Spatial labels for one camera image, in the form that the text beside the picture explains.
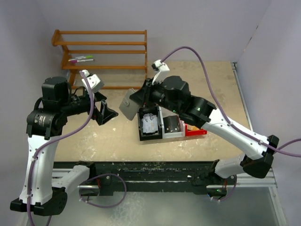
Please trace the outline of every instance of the gray wall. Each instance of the gray wall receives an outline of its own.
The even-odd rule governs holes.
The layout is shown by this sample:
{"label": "gray wall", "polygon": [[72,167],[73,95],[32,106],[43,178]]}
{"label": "gray wall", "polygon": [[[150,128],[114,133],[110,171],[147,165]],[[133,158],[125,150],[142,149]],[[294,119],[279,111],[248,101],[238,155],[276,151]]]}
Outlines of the gray wall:
{"label": "gray wall", "polygon": [[9,210],[22,190],[27,162],[26,117],[44,79],[60,72],[49,25],[34,0],[0,0],[1,225],[16,225]]}
{"label": "gray wall", "polygon": [[[301,137],[301,2],[273,0],[238,61],[238,77],[254,129],[279,136],[281,144]],[[301,154],[301,143],[285,150]],[[290,225],[301,222],[301,159],[275,154],[274,172]]]}
{"label": "gray wall", "polygon": [[[176,47],[237,61],[270,0],[39,0],[51,31],[148,30],[149,60]],[[189,51],[173,60],[196,60]]]}

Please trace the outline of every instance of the purple cable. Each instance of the purple cable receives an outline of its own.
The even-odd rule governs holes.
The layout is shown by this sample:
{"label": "purple cable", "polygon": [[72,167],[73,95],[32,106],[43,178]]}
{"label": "purple cable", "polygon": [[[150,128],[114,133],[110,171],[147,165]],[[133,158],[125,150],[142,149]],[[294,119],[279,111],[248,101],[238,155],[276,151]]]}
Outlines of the purple cable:
{"label": "purple cable", "polygon": [[232,190],[230,191],[230,193],[226,197],[220,199],[221,202],[227,200],[228,198],[230,198],[230,196],[234,193],[236,185],[237,185],[237,175],[234,175],[234,186],[233,186]]}
{"label": "purple cable", "polygon": [[[36,159],[38,157],[39,153],[41,152],[41,150],[44,147],[46,147],[46,146],[48,146],[50,144],[53,144],[53,143],[55,143],[55,142],[57,142],[59,140],[65,139],[67,137],[70,137],[73,134],[81,131],[88,124],[88,122],[90,121],[90,119],[92,118],[93,108],[94,108],[93,92],[91,90],[91,87],[88,85],[89,82],[88,82],[88,79],[85,77],[84,73],[82,71],[80,71],[79,73],[80,73],[80,75],[82,76],[82,78],[85,80],[85,82],[87,84],[88,93],[89,93],[89,97],[90,97],[90,112],[89,112],[89,116],[88,116],[87,120],[84,122],[84,124],[82,124],[82,126],[80,126],[78,129],[74,130],[73,132],[68,133],[66,135],[63,135],[63,136],[61,136],[61,137],[59,137],[57,139],[53,139],[53,140],[48,141],[47,143],[43,144],[34,153],[34,155],[33,155],[34,159]],[[28,181],[27,181],[27,195],[28,195],[28,198],[27,198],[27,205],[26,206],[27,206],[27,215],[28,215],[28,219],[29,219],[29,222],[30,222],[31,226],[35,226],[34,222],[33,222],[33,219],[32,219],[31,210],[30,210],[31,197],[32,197],[32,194],[31,194],[31,189],[32,189],[32,175],[33,175],[34,164],[35,164],[35,161],[32,161],[31,164],[30,164],[30,169],[29,169],[29,173],[28,173]],[[48,219],[48,221],[46,223],[46,226],[49,225],[50,220],[51,220],[51,216],[49,217],[49,219]]]}
{"label": "purple cable", "polygon": [[[189,49],[191,50],[198,58],[198,60],[200,61],[200,63],[202,64],[202,68],[203,68],[203,71],[204,71],[204,74],[205,74],[205,78],[206,78],[206,81],[207,81],[207,85],[208,85],[208,88],[209,88],[209,91],[210,91],[210,94],[211,96],[213,97],[214,101],[216,102],[218,108],[220,109],[224,119],[227,121],[227,123],[233,128],[235,129],[237,132],[239,132],[240,134],[256,141],[257,143],[261,143],[261,140],[253,137],[252,135],[249,135],[247,133],[245,133],[244,131],[240,130],[239,128],[237,128],[235,125],[231,124],[229,118],[227,117],[226,113],[224,112],[220,102],[217,100],[212,88],[211,88],[211,84],[210,84],[210,81],[209,81],[209,77],[208,77],[208,74],[207,74],[207,70],[205,68],[205,64],[203,62],[203,60],[201,59],[200,55],[196,52],[196,50],[194,50],[193,48],[189,47],[189,46],[181,46],[179,48],[176,48],[175,50],[173,50],[172,52],[170,52],[166,57],[164,57],[161,62],[164,62],[167,58],[169,58],[173,53],[175,53],[176,51],[180,50],[180,49],[183,49],[183,48],[186,48],[186,49]],[[284,145],[282,145],[281,147],[279,147],[278,149],[272,147],[271,145],[268,145],[266,143],[262,143],[262,145],[266,146],[267,148],[270,148],[271,150],[275,151],[275,152],[279,152],[281,154],[284,154],[284,155],[289,155],[289,156],[292,156],[292,157],[297,157],[297,158],[301,158],[301,154],[294,154],[294,153],[289,153],[289,152],[285,152],[285,151],[281,151],[282,148],[292,144],[292,143],[295,143],[297,141],[301,141],[301,138],[299,139],[295,139],[295,140],[292,140],[292,141],[289,141],[287,143],[285,143]]]}
{"label": "purple cable", "polygon": [[113,173],[105,173],[105,174],[101,174],[101,175],[98,175],[98,176],[96,176],[96,177],[93,177],[93,178],[91,178],[91,179],[89,179],[89,180],[86,180],[86,181],[83,182],[83,183],[86,183],[86,182],[95,180],[95,179],[97,179],[97,178],[106,177],[106,176],[115,176],[115,177],[117,177],[119,180],[121,180],[121,182],[123,183],[123,186],[124,186],[124,194],[123,194],[122,199],[121,199],[118,203],[113,204],[113,205],[111,205],[111,206],[101,206],[101,205],[97,205],[97,204],[94,204],[94,203],[89,202],[88,200],[82,198],[81,195],[79,194],[80,199],[81,199],[83,202],[85,202],[85,203],[87,203],[87,204],[89,204],[89,205],[91,205],[91,206],[95,206],[95,207],[99,207],[99,208],[104,208],[104,209],[113,208],[113,207],[118,206],[119,204],[121,204],[122,201],[124,200],[124,198],[125,198],[126,195],[127,195],[127,185],[126,185],[125,181],[124,181],[120,176],[118,176],[118,175],[116,175],[116,174],[113,174]]}

